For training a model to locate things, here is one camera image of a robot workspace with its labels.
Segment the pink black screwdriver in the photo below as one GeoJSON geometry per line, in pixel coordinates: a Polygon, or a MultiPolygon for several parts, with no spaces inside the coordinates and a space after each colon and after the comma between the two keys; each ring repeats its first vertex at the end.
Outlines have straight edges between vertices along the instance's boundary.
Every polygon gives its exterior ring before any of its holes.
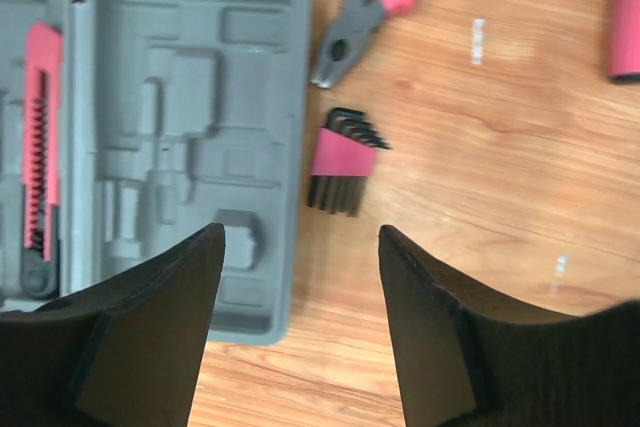
{"type": "Polygon", "coordinates": [[[639,83],[639,0],[613,0],[608,77],[617,84],[639,83]]]}

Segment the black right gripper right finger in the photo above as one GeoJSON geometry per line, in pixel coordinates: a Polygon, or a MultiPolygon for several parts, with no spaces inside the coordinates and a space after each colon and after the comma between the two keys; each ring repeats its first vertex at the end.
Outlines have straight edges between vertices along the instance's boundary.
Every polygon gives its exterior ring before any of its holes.
{"type": "Polygon", "coordinates": [[[379,232],[379,271],[409,426],[635,426],[639,303],[572,316],[497,291],[379,232]]]}

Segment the grey plastic tool case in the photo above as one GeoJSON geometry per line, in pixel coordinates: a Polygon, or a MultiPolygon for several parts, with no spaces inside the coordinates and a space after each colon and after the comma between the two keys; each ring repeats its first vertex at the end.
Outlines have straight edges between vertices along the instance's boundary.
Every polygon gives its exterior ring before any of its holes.
{"type": "Polygon", "coordinates": [[[311,0],[1,0],[1,306],[32,311],[219,222],[213,341],[289,325],[311,0]],[[63,37],[61,261],[21,264],[27,35],[63,37]]]}

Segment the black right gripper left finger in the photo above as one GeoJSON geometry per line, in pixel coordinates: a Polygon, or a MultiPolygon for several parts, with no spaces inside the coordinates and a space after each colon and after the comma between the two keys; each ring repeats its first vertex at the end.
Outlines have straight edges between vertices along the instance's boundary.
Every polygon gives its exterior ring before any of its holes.
{"type": "Polygon", "coordinates": [[[225,252],[210,224],[32,312],[1,316],[5,426],[184,426],[225,252]]]}

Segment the pink black utility knife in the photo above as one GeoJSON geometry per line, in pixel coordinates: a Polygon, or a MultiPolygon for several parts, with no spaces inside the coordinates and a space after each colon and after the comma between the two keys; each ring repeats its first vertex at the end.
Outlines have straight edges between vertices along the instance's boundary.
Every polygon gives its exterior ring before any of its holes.
{"type": "Polygon", "coordinates": [[[23,247],[20,282],[33,299],[59,292],[60,180],[58,117],[64,42],[37,22],[26,38],[23,132],[23,247]]]}

